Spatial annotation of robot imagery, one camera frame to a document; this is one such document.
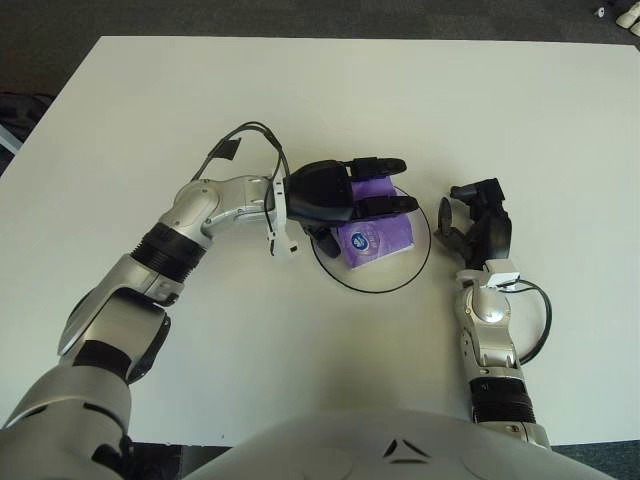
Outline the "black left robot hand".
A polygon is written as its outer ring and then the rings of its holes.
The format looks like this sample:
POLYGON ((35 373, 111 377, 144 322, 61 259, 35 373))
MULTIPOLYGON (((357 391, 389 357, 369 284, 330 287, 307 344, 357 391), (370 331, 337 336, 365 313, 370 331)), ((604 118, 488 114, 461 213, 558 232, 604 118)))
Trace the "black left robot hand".
POLYGON ((341 254, 332 230, 356 221, 386 218, 418 209, 411 196, 373 195, 357 200, 353 184, 379 180, 407 169, 404 160, 361 157, 344 162, 323 160, 307 164, 284 180, 287 217, 330 258, 341 254))

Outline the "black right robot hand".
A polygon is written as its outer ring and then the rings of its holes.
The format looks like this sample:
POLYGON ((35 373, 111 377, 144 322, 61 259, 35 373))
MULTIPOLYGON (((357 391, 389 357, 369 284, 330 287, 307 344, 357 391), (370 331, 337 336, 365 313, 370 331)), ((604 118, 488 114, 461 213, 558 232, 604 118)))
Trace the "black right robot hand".
POLYGON ((435 237, 445 248, 458 254, 467 269, 480 270, 487 260, 507 259, 512 222, 503 208, 504 200, 497 178, 452 186, 449 197, 441 198, 435 237), (472 225, 466 233, 452 225, 450 199, 469 208, 472 225))

